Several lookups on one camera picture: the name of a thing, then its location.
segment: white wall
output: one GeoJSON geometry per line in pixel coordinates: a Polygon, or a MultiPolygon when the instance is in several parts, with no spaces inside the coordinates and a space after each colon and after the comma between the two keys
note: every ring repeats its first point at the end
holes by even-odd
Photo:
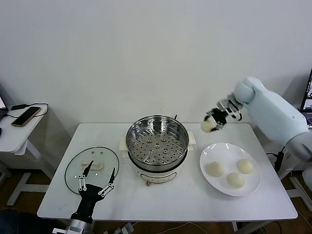
{"type": "Polygon", "coordinates": [[[0,2],[0,82],[12,103],[81,122],[200,122],[248,75],[299,103],[312,66],[309,0],[0,2]]]}

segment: floor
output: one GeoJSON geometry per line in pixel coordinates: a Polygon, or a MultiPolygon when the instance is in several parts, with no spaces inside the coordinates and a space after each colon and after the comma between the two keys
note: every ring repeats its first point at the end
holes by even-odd
{"type": "MultiPolygon", "coordinates": [[[[0,188],[0,210],[14,209],[18,212],[29,212],[36,214],[40,206],[40,203],[44,197],[42,193],[22,193],[16,202],[15,206],[7,206],[6,202],[9,199],[11,193],[13,192],[15,186],[21,179],[24,171],[12,170],[12,177],[8,178],[3,186],[0,188]]],[[[312,192],[308,190],[307,186],[303,182],[301,173],[293,173],[301,184],[305,187],[309,196],[312,198],[312,192]]],[[[30,184],[49,184],[50,179],[41,171],[32,171],[32,176],[29,179],[30,184]]],[[[282,180],[285,189],[292,189],[292,185],[288,178],[282,180]]],[[[292,202],[296,209],[301,212],[301,214],[309,221],[312,225],[312,212],[309,212],[300,198],[292,198],[292,202]]],[[[295,220],[279,221],[283,234],[312,234],[312,229],[307,225],[301,216],[298,216],[295,220]]],[[[109,234],[114,233],[114,231],[122,224],[122,222],[96,222],[94,233],[101,234],[104,231],[108,231],[109,234]]],[[[152,223],[144,222],[138,223],[135,226],[135,231],[133,234],[157,234],[166,229],[177,227],[183,223],[152,223]]],[[[202,227],[208,234],[231,234],[233,233],[231,223],[197,223],[202,227]]],[[[271,222],[266,226],[269,234],[280,233],[279,226],[277,222],[271,222]]],[[[186,224],[185,226],[170,230],[166,232],[167,234],[203,234],[203,231],[192,225],[186,224]]]]}

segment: perforated steamer tray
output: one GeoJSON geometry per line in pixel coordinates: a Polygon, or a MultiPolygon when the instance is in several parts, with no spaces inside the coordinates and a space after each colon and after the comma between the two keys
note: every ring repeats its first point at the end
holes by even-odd
{"type": "Polygon", "coordinates": [[[129,157],[149,172],[172,170],[185,158],[189,137],[177,120],[150,116],[135,122],[126,136],[129,157]]]}

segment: charging cable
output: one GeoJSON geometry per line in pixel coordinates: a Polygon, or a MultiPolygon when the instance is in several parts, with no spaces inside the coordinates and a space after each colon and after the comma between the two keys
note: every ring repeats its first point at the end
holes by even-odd
{"type": "MultiPolygon", "coordinates": [[[[49,104],[48,104],[48,103],[33,103],[33,104],[29,104],[29,105],[27,105],[27,104],[21,104],[21,105],[12,106],[11,111],[24,109],[24,108],[26,108],[26,107],[28,107],[28,106],[33,106],[33,105],[46,105],[46,106],[47,106],[47,110],[46,110],[43,114],[34,116],[33,118],[39,117],[39,116],[43,116],[43,115],[45,115],[45,114],[48,112],[48,110],[49,110],[49,104]]],[[[5,114],[5,115],[3,115],[3,116],[10,116],[10,117],[12,117],[12,118],[18,118],[17,116],[12,116],[12,115],[8,115],[8,114],[5,114]]]]}

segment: white plate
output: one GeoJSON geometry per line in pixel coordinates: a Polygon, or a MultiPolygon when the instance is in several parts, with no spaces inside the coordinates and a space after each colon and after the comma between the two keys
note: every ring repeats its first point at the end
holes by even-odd
{"type": "Polygon", "coordinates": [[[220,192],[231,196],[247,196],[254,193],[261,183],[261,172],[257,162],[245,150],[229,143],[216,143],[208,146],[200,155],[200,169],[206,180],[220,192]],[[251,174],[242,174],[236,167],[241,159],[249,159],[253,163],[253,172],[251,174]],[[224,175],[213,177],[207,172],[208,164],[217,161],[224,165],[224,175]],[[228,174],[238,172],[245,179],[245,185],[242,188],[235,189],[231,187],[226,177],[228,174]]]}

